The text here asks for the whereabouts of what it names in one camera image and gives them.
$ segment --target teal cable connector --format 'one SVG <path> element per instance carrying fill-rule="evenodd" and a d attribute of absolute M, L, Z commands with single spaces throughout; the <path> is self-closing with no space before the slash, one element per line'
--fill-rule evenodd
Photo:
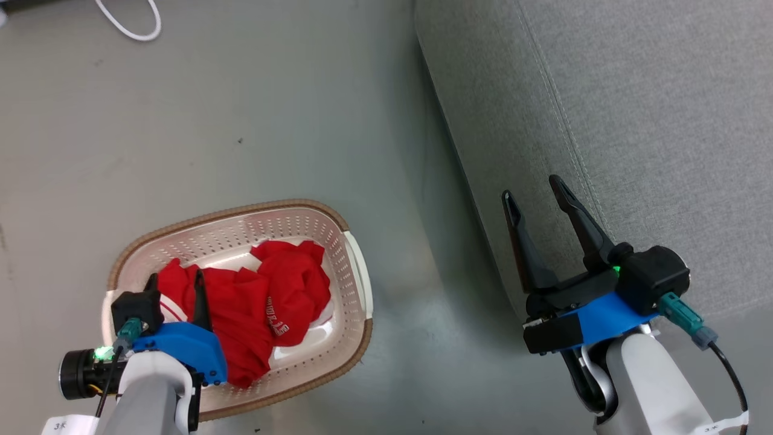
<path fill-rule="evenodd" d="M 142 320 L 139 320 L 137 317 L 126 320 L 124 326 L 122 326 L 121 330 L 116 334 L 117 338 L 113 343 L 113 352 L 117 354 L 119 347 L 122 349 L 121 353 L 129 351 L 135 340 L 139 338 L 140 334 L 142 334 Z"/>
<path fill-rule="evenodd" d="M 660 298 L 658 311 L 671 323 L 688 333 L 701 351 L 708 349 L 709 343 L 719 338 L 716 332 L 703 325 L 703 318 L 675 293 L 666 293 Z"/>

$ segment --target white stripe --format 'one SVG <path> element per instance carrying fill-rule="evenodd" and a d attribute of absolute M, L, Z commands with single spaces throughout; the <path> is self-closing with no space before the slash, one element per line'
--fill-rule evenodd
<path fill-rule="evenodd" d="M 166 305 L 167 308 L 169 308 L 170 313 L 174 313 L 177 318 L 179 318 L 183 322 L 188 321 L 188 316 L 180 309 L 180 306 L 177 305 L 177 303 L 171 299 L 169 299 L 166 295 L 161 295 L 161 303 Z M 167 321 L 177 321 L 177 319 L 169 319 L 169 317 L 165 316 Z"/>

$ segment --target white plastic basket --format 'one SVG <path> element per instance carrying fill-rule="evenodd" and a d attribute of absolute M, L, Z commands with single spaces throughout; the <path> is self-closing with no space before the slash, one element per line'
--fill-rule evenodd
<path fill-rule="evenodd" d="M 332 315 L 312 324 L 304 341 L 275 348 L 271 370 L 248 389 L 228 384 L 202 391 L 201 420 L 214 420 L 289 399 L 332 381 L 363 356 L 373 329 L 373 297 L 362 252 L 343 218 L 311 200 L 240 207 L 170 225 L 129 245 L 116 261 L 102 305 L 105 345 L 115 339 L 110 305 L 123 292 L 140 292 L 171 259 L 182 265 L 255 270 L 250 247 L 265 240 L 312 240 L 325 248 Z"/>

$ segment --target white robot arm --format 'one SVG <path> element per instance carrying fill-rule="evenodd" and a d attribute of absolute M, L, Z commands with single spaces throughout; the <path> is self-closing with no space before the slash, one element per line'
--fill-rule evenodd
<path fill-rule="evenodd" d="M 690 270 L 671 249 L 634 252 L 613 244 L 565 182 L 550 186 L 582 246 L 585 273 L 559 282 L 544 263 L 509 191 L 502 205 L 523 290 L 528 294 L 523 338 L 531 353 L 560 352 L 581 402 L 602 435 L 694 435 L 740 426 L 746 433 L 743 389 L 717 347 L 717 335 L 679 297 Z M 712 349 L 730 375 L 743 413 L 714 422 L 666 349 L 650 320 L 664 316 L 702 350 Z"/>

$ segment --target red clothing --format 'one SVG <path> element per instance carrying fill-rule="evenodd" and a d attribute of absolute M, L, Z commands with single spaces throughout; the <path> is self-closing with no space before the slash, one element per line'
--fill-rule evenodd
<path fill-rule="evenodd" d="M 270 369 L 274 346 L 295 346 L 330 301 L 330 279 L 322 270 L 325 249 L 266 241 L 252 248 L 257 272 L 204 269 L 209 314 L 228 362 L 228 382 L 249 387 Z M 196 301 L 197 265 L 173 259 L 158 274 L 158 288 L 190 318 Z"/>

